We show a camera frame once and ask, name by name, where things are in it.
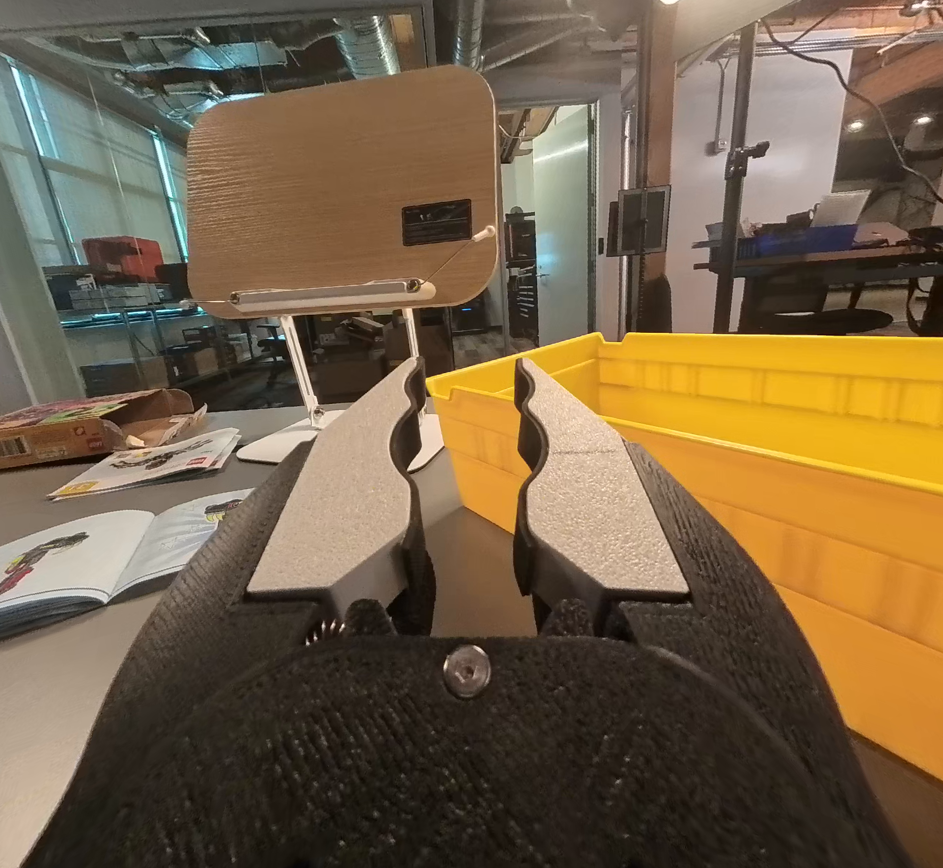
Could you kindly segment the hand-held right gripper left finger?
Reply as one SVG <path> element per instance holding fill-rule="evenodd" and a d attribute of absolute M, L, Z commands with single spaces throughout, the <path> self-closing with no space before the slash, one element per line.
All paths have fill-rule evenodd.
<path fill-rule="evenodd" d="M 343 619 L 374 600 L 399 632 L 430 633 L 431 558 L 409 472 L 425 403 L 423 361 L 409 358 L 315 438 L 247 584 L 250 601 L 308 601 Z"/>

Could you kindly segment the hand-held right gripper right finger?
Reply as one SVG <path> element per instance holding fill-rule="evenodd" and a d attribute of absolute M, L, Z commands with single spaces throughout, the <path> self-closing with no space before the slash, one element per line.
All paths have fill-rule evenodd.
<path fill-rule="evenodd" d="M 542 631 L 576 601 L 593 633 L 625 601 L 685 603 L 690 588 L 629 446 L 529 358 L 515 364 L 519 492 L 513 568 Z"/>

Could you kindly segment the yellow plastic bin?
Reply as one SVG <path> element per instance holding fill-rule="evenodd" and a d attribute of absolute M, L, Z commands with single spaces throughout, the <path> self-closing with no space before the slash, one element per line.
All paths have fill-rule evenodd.
<path fill-rule="evenodd" d="M 526 353 L 777 587 L 848 727 L 942 777 L 942 343 L 599 333 Z"/>

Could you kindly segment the folded lego instruction booklet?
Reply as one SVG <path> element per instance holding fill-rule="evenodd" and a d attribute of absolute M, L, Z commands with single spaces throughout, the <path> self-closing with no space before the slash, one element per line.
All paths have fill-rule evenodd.
<path fill-rule="evenodd" d="M 46 498 L 102 495 L 213 474 L 223 468 L 240 439 L 239 429 L 224 428 L 168 446 L 114 452 Z"/>

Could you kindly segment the open lego instruction booklet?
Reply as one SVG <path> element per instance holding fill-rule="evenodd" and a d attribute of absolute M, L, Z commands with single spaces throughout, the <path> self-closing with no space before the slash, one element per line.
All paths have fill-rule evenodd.
<path fill-rule="evenodd" d="M 1 638 L 158 589 L 251 493 L 201 497 L 160 514 L 91 515 L 3 545 Z"/>

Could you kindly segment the cardboard lego box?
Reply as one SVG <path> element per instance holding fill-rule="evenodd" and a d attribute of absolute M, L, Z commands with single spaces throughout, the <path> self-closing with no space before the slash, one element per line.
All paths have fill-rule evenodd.
<path fill-rule="evenodd" d="M 205 405 L 167 388 L 33 405 L 1 416 L 1 469 L 162 447 L 205 416 Z"/>

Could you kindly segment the white door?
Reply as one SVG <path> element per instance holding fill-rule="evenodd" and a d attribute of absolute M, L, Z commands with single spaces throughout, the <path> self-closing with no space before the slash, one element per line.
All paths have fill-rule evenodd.
<path fill-rule="evenodd" d="M 538 342 L 587 333 L 593 154 L 588 105 L 562 107 L 534 140 Z"/>

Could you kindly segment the metal storage shelf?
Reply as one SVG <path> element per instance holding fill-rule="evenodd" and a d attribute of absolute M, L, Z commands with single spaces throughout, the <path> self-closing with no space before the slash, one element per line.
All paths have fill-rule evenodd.
<path fill-rule="evenodd" d="M 84 393 L 201 390 L 266 372 L 271 388 L 290 369 L 276 320 L 224 320 L 191 297 L 187 266 L 151 276 L 115 266 L 45 267 L 43 274 Z"/>

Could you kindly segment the black light stand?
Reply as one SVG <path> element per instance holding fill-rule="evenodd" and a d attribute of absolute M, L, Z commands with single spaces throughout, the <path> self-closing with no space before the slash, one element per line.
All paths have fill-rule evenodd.
<path fill-rule="evenodd" d="M 737 52 L 737 77 L 733 106 L 730 145 L 724 169 L 724 202 L 721 244 L 716 261 L 716 295 L 713 333 L 730 331 L 733 307 L 734 270 L 737 259 L 737 231 L 739 229 L 744 183 L 751 158 L 764 157 L 768 141 L 749 146 L 746 143 L 749 115 L 749 97 L 753 62 L 756 52 L 757 22 L 740 29 Z"/>

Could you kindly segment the black desk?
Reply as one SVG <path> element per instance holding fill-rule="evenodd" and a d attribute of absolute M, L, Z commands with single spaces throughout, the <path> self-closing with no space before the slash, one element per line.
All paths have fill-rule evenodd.
<path fill-rule="evenodd" d="M 902 285 L 902 325 L 917 337 L 942 334 L 941 243 L 907 239 L 884 246 L 737 260 L 744 281 L 741 334 L 860 336 L 891 333 L 887 310 L 864 307 L 867 287 Z"/>

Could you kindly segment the red tool case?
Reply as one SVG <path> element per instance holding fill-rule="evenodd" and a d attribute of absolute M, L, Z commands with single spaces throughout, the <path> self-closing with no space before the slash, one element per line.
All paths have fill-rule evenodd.
<path fill-rule="evenodd" d="M 132 284 L 156 283 L 164 265 L 155 240 L 131 236 L 83 238 L 81 246 L 89 273 L 124 277 Z"/>

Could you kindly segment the blue storage bin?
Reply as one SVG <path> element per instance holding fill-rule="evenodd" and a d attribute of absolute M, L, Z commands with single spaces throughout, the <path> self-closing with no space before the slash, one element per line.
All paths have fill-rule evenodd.
<path fill-rule="evenodd" d="M 855 247 L 857 224 L 766 231 L 737 243 L 737 260 L 844 252 Z"/>

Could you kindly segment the silver spiral ceiling duct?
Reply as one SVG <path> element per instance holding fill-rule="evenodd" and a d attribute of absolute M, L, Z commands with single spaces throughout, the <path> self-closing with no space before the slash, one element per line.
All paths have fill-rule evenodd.
<path fill-rule="evenodd" d="M 337 49 L 355 80 L 401 72 L 391 28 L 384 15 L 336 17 L 334 23 Z"/>

